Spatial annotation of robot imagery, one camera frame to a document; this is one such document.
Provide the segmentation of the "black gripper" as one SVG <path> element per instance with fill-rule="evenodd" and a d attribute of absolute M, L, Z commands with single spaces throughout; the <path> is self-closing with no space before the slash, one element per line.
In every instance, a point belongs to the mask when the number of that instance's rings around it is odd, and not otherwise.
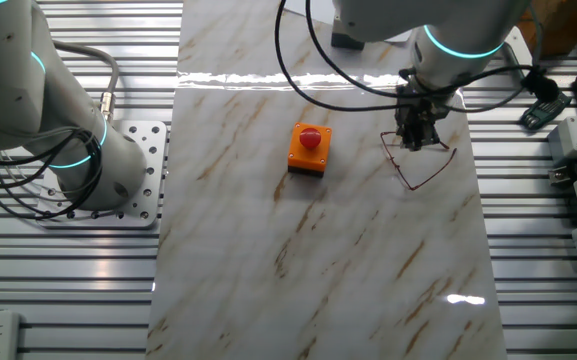
<path fill-rule="evenodd" d="M 395 113 L 395 121 L 398 126 L 398 136 L 401 138 L 401 148 L 417 150 L 426 146 L 437 145 L 441 139 L 436 131 L 434 123 L 447 117 L 449 110 L 444 105 L 451 99 L 451 94 L 429 95 L 420 98 L 403 98 L 403 95 L 420 95 L 415 85 L 399 85 L 395 93 L 400 95 L 397 100 L 399 108 Z M 419 125 L 419 139 L 415 135 L 415 127 Z"/>

